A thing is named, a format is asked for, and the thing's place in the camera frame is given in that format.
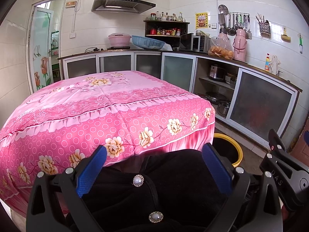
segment yellow poster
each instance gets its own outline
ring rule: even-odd
[[[195,14],[196,24],[195,28],[208,28],[208,13]]]

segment trash bin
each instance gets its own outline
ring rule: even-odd
[[[233,167],[237,167],[243,159],[243,151],[240,145],[225,134],[215,133],[212,145],[220,156],[228,158]]]

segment range hood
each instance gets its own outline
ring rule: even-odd
[[[154,3],[141,0],[94,0],[92,11],[122,11],[143,13],[154,8]]]

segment pink bowl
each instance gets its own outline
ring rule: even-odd
[[[124,33],[113,33],[109,35],[109,43],[112,47],[129,46],[131,37]]]

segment pearl button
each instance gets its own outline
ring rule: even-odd
[[[149,215],[149,220],[153,223],[157,223],[157,222],[160,222],[163,220],[163,214],[161,212],[152,212],[150,215]]]
[[[144,183],[144,177],[140,174],[137,174],[133,178],[133,185],[136,187],[140,187]]]

